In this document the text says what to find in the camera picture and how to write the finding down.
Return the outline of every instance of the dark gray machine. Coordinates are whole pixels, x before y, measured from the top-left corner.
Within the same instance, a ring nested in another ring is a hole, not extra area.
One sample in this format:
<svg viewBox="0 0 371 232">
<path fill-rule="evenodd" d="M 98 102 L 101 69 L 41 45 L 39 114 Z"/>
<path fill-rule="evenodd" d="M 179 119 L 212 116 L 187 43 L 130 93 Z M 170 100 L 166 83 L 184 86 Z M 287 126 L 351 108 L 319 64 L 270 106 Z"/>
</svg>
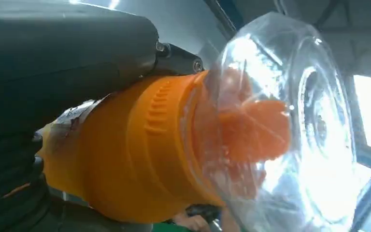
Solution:
<svg viewBox="0 0 371 232">
<path fill-rule="evenodd" d="M 0 232 L 150 231 L 51 196 L 35 131 L 64 110 L 201 59 L 146 18 L 63 2 L 0 1 Z"/>
</svg>

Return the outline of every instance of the clear plastic bottle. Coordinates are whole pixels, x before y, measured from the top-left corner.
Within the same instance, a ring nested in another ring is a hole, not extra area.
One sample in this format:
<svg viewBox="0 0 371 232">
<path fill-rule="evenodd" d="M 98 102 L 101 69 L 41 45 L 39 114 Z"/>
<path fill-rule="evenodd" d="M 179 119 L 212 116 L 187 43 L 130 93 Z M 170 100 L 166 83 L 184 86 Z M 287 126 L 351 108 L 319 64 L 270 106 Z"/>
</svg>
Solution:
<svg viewBox="0 0 371 232">
<path fill-rule="evenodd" d="M 194 116 L 203 173 L 248 231 L 350 229 L 350 112 L 312 26 L 276 13 L 257 18 L 227 44 L 204 86 L 216 112 L 207 114 L 205 101 Z M 218 128 L 220 148 L 205 128 Z"/>
</svg>

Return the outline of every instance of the window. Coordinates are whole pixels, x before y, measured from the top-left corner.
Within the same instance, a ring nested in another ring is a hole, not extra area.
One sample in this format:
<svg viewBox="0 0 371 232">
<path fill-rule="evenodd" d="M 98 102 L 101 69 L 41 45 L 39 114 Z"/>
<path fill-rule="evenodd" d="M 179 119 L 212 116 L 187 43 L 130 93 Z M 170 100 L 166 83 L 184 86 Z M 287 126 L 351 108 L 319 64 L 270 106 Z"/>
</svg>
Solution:
<svg viewBox="0 0 371 232">
<path fill-rule="evenodd" d="M 362 75 L 354 75 L 353 77 L 366 142 L 371 147 L 371 77 Z"/>
</svg>

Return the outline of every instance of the hand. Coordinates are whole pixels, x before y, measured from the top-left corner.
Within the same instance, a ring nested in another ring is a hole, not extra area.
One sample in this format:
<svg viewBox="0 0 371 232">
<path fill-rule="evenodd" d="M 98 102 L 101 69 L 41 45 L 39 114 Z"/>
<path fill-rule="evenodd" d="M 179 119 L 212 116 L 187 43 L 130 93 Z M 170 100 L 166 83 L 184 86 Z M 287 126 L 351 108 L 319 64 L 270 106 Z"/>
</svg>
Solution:
<svg viewBox="0 0 371 232">
<path fill-rule="evenodd" d="M 174 217 L 174 222 L 195 232 L 211 232 L 210 226 L 200 215 L 188 217 L 186 214 L 178 214 Z"/>
</svg>

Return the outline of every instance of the metal bolt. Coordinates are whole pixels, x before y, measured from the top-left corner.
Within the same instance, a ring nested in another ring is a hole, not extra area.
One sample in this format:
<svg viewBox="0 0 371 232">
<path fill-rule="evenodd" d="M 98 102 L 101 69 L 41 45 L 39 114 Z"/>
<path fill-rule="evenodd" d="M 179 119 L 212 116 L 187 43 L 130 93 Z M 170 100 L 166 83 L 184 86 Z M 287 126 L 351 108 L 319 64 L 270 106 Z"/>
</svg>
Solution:
<svg viewBox="0 0 371 232">
<path fill-rule="evenodd" d="M 194 61 L 194 64 L 193 64 L 193 70 L 194 70 L 196 73 L 202 71 L 202 62 L 201 62 L 201 60 L 196 60 L 196 61 Z"/>
<path fill-rule="evenodd" d="M 164 44 L 160 43 L 160 42 L 157 42 L 156 43 L 156 50 L 159 51 L 159 52 L 164 52 L 164 49 L 166 47 L 164 46 Z"/>
</svg>

